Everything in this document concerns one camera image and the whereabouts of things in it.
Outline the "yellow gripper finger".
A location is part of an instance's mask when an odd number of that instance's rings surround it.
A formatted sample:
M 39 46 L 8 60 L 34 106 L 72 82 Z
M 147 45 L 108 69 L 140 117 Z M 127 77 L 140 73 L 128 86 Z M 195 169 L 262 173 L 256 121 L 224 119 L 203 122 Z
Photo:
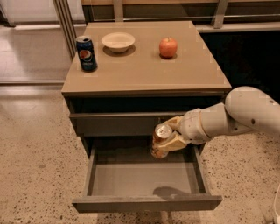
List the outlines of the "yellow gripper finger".
M 176 130 L 177 132 L 180 132 L 180 121 L 181 121 L 181 116 L 174 116 L 173 118 L 165 121 L 164 123 L 169 125 L 172 130 Z
M 161 151 L 177 151 L 185 148 L 187 145 L 188 142 L 177 131 L 174 131 L 157 148 Z

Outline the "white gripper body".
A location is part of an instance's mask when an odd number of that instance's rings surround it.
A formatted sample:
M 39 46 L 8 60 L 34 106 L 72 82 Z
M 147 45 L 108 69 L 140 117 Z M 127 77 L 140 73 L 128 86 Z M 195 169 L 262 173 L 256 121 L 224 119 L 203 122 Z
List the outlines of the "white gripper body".
M 190 144 L 203 144 L 210 140 L 202 126 L 200 108 L 188 111 L 181 117 L 179 132 Z

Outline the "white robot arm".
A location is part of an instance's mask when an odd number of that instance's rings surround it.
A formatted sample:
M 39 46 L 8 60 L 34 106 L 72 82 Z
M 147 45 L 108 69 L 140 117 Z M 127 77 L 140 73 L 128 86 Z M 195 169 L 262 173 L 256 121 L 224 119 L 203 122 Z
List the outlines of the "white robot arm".
M 203 144 L 217 136 L 233 136 L 253 131 L 280 137 L 280 104 L 254 87 L 231 90 L 224 102 L 208 108 L 196 108 L 175 116 L 164 125 L 171 130 L 159 151 L 177 151 L 188 144 Z

